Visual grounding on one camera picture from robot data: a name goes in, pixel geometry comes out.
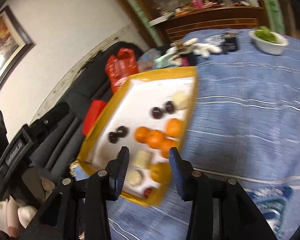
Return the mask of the operator left hand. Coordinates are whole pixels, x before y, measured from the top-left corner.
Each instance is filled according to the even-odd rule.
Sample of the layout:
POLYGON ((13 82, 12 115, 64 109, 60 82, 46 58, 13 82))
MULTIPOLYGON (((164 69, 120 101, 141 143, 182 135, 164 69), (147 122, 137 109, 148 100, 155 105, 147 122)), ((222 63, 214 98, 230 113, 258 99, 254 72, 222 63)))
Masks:
MULTIPOLYGON (((54 182, 35 175, 24 175, 21 179, 25 183, 25 189, 29 190, 38 201, 39 207, 47 200, 48 196, 56 188, 54 182)), ((9 196, 6 205, 7 232, 11 239, 19 239, 21 233, 29 225, 31 219, 37 213, 38 208, 27 204, 25 201, 9 196)))

